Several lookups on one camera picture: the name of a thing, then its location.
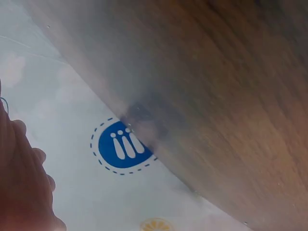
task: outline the skin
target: skin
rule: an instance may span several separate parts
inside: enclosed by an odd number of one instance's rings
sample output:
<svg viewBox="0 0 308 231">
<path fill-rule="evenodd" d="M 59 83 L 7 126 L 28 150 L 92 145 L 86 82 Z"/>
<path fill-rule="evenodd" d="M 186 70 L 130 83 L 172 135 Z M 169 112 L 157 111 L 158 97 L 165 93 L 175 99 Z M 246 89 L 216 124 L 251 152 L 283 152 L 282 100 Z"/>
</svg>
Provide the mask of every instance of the skin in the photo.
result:
<svg viewBox="0 0 308 231">
<path fill-rule="evenodd" d="M 66 230 L 52 211 L 55 183 L 42 166 L 45 159 L 29 144 L 25 124 L 11 121 L 0 103 L 1 231 Z"/>
</svg>

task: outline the wood grain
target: wood grain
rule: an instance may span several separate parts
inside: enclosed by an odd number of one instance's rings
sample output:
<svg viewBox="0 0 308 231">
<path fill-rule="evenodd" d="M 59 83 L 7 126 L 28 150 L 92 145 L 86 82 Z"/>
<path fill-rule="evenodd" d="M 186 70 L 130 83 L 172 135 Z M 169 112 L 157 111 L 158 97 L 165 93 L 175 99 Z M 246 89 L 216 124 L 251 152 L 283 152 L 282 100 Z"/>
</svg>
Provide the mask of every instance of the wood grain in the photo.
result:
<svg viewBox="0 0 308 231">
<path fill-rule="evenodd" d="M 255 231 L 308 229 L 308 2 L 25 4 L 190 187 Z"/>
</svg>

